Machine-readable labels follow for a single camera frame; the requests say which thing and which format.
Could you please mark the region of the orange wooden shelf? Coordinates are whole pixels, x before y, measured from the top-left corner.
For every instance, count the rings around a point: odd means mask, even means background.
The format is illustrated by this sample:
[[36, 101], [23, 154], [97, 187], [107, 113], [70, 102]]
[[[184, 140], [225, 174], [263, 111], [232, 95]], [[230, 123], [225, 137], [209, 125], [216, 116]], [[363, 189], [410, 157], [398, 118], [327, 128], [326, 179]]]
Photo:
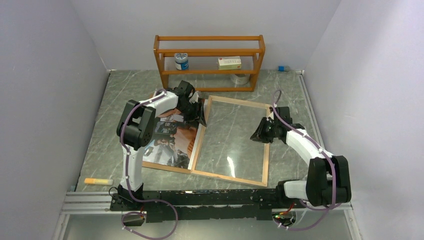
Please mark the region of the orange wooden shelf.
[[[188, 55], [188, 68], [177, 69], [175, 54]], [[160, 36], [153, 42], [162, 86], [168, 88], [171, 75], [230, 75], [246, 74], [249, 85], [245, 87], [198, 87], [201, 92], [253, 92], [256, 88], [266, 44], [263, 35], [205, 35]], [[220, 69], [218, 60], [223, 57], [241, 58], [241, 67]]]

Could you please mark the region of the blue white jar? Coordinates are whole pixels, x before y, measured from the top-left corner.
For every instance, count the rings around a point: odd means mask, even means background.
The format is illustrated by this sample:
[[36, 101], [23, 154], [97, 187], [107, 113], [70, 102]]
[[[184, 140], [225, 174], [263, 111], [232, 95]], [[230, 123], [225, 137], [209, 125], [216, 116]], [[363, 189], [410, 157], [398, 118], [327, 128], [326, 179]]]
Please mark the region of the blue white jar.
[[179, 71], [185, 71], [189, 69], [189, 57], [187, 53], [175, 53], [174, 54], [175, 67]]

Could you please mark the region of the yellow glue stick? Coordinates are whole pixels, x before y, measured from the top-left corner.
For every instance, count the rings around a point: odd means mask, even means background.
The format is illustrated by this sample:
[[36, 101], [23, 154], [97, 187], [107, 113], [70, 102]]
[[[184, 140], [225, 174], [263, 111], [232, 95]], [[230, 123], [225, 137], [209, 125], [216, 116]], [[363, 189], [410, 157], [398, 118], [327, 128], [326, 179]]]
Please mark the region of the yellow glue stick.
[[85, 178], [84, 183], [86, 185], [111, 186], [113, 184], [113, 180], [112, 179], [102, 179], [102, 178]]

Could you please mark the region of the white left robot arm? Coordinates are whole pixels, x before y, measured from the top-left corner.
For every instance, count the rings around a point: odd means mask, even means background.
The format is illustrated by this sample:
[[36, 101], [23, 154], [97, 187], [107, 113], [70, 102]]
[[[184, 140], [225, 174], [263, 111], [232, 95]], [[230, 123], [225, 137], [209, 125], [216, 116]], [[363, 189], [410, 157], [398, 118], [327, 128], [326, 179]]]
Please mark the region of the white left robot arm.
[[142, 206], [143, 196], [143, 157], [141, 152], [152, 141], [156, 121], [165, 114], [178, 114], [184, 124], [207, 126], [204, 99], [187, 81], [182, 80], [174, 88], [158, 89], [146, 100], [129, 100], [117, 125], [116, 134], [123, 151], [123, 173], [119, 183], [119, 192], [123, 194], [123, 203], [130, 210]]

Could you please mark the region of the silver tape roll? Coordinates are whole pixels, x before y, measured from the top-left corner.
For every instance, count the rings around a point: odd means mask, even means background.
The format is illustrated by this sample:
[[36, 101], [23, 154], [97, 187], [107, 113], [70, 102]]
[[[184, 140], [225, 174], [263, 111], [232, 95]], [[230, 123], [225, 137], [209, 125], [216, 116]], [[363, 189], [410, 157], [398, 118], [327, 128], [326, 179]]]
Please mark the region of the silver tape roll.
[[245, 85], [250, 81], [250, 75], [244, 73], [231, 74], [230, 79], [235, 85]]

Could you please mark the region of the printed photo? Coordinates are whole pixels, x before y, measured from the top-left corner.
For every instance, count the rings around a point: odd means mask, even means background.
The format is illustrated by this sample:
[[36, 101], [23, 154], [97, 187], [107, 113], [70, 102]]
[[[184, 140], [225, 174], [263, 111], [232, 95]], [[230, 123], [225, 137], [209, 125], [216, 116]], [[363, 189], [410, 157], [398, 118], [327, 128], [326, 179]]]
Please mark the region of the printed photo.
[[154, 120], [153, 135], [143, 151], [143, 165], [154, 169], [188, 172], [192, 168], [200, 131], [198, 122], [185, 122], [181, 112], [170, 109]]

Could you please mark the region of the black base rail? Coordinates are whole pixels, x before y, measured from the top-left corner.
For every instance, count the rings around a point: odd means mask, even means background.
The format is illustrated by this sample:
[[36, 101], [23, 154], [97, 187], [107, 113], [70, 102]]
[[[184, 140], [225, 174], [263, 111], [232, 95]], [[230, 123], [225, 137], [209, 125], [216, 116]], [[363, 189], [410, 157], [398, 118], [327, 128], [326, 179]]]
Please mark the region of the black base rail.
[[112, 212], [138, 212], [147, 223], [188, 220], [248, 219], [271, 220], [287, 210], [302, 210], [298, 199], [283, 196], [275, 188], [224, 190], [145, 190], [142, 202], [113, 193]]

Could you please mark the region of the blue capped bottle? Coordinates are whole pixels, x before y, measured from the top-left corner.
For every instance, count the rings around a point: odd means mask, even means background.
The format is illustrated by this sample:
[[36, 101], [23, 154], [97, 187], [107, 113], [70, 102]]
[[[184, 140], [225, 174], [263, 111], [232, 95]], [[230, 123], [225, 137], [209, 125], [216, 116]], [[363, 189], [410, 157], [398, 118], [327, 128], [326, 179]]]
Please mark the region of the blue capped bottle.
[[282, 65], [282, 66], [278, 66], [277, 70], [279, 72], [290, 72], [292, 69], [289, 66]]

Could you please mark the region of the white green box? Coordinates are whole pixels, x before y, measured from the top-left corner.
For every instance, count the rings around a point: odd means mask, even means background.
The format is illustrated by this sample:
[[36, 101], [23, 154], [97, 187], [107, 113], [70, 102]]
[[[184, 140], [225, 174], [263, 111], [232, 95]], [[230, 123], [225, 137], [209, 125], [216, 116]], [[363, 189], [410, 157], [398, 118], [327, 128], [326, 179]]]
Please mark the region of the white green box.
[[218, 69], [219, 70], [239, 70], [242, 67], [242, 61], [240, 56], [226, 56], [218, 58]]

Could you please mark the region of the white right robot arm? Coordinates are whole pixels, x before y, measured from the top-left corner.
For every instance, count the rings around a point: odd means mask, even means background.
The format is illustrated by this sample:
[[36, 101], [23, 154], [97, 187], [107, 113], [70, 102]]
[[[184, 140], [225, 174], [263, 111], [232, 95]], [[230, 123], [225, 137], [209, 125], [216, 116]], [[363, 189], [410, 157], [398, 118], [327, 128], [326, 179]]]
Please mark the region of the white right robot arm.
[[250, 137], [254, 142], [271, 144], [281, 140], [306, 163], [304, 180], [283, 180], [277, 184], [275, 202], [282, 208], [294, 200], [309, 202], [314, 207], [333, 207], [351, 201], [352, 191], [348, 160], [334, 155], [319, 145], [298, 123], [293, 123], [289, 107], [270, 107]]

